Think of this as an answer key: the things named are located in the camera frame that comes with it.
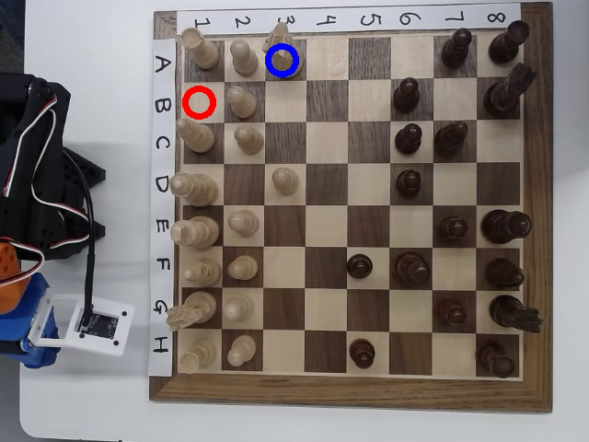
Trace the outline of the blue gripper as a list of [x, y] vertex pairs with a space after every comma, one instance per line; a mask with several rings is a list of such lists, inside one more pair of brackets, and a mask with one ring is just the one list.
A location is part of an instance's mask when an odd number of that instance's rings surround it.
[[35, 273], [18, 305], [1, 316], [1, 354], [27, 368], [40, 368], [55, 363], [60, 347], [36, 347], [28, 340], [30, 324], [49, 285]]

